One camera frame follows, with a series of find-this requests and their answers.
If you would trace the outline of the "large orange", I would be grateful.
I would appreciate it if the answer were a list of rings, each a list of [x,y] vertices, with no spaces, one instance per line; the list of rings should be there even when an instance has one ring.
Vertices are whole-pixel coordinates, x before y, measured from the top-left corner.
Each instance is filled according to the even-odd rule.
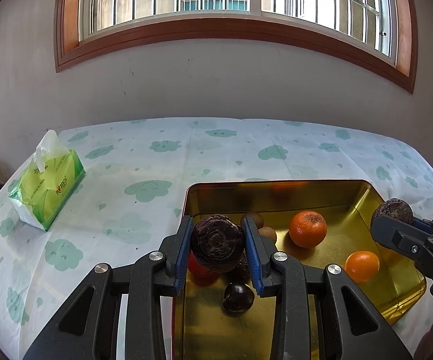
[[[327,223],[317,211],[300,211],[291,219],[289,234],[298,247],[311,249],[324,241]]]

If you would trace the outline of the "brown longan fruit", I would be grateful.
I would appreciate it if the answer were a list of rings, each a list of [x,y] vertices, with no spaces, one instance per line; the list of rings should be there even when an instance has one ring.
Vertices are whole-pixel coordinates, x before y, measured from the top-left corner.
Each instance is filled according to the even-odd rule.
[[[273,228],[262,227],[258,229],[258,233],[260,234],[260,236],[269,238],[274,244],[277,243],[277,233]]]
[[[264,217],[262,214],[260,214],[258,212],[254,212],[254,211],[249,211],[249,212],[242,215],[242,217],[240,219],[240,225],[243,226],[244,220],[248,219],[248,218],[253,219],[257,228],[263,228]]]

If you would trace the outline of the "small orange mandarin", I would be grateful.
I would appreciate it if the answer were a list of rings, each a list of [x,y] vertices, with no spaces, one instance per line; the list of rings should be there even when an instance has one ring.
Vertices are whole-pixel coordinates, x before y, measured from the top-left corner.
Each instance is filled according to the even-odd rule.
[[[371,251],[356,251],[345,261],[344,271],[356,283],[366,283],[379,272],[380,260]]]

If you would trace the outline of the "red cherry tomato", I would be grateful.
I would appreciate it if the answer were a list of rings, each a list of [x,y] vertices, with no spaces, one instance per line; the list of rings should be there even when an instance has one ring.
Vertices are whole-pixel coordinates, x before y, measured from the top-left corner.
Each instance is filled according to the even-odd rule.
[[[210,286],[221,276],[219,272],[211,271],[198,264],[193,253],[190,253],[188,271],[190,272],[192,282],[200,287]]]

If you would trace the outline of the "gold metal tin tray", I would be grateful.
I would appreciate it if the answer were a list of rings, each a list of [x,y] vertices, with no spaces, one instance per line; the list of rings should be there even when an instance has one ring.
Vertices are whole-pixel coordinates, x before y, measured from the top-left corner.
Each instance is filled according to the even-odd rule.
[[[277,240],[255,240],[270,289],[229,313],[228,280],[188,277],[173,302],[174,359],[409,359],[394,324],[422,297],[413,262],[370,232],[382,197],[364,180],[195,184],[184,213],[239,223],[263,216]]]

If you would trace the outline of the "dark chestnut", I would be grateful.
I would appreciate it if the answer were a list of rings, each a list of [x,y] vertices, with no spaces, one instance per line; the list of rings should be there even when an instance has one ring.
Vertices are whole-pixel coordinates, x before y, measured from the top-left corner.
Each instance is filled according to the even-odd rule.
[[[222,306],[228,313],[243,313],[253,306],[254,300],[254,292],[247,284],[230,283],[225,288]]]

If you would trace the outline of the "wrinkled dark passion fruit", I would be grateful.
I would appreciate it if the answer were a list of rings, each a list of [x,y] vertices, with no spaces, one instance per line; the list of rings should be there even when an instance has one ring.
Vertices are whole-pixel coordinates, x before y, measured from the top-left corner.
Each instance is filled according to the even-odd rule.
[[[251,279],[246,254],[242,254],[236,266],[231,271],[226,272],[224,277],[229,283],[237,284],[246,284]]]

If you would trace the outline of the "cloud-print tablecloth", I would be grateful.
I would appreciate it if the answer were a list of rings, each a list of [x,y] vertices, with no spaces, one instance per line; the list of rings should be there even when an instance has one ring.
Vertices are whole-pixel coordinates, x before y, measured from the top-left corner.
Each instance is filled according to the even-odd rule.
[[[360,179],[433,219],[433,168],[386,136],[269,119],[139,119],[60,133],[85,177],[48,231],[0,190],[0,348],[21,359],[97,263],[134,263],[175,232],[199,182]]]

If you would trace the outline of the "green tissue pack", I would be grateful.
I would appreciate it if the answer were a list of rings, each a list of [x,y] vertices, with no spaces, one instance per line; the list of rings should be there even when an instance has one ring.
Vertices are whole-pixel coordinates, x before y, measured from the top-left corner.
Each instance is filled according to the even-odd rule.
[[[50,130],[8,197],[22,222],[46,232],[84,176],[77,152],[63,146],[56,132]]]

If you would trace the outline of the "wood-framed barred window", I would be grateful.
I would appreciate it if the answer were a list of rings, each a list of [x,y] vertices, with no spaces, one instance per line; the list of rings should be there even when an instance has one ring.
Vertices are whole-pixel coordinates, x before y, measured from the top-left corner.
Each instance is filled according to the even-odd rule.
[[[55,0],[57,71],[130,47],[219,38],[314,50],[414,90],[413,0]]]

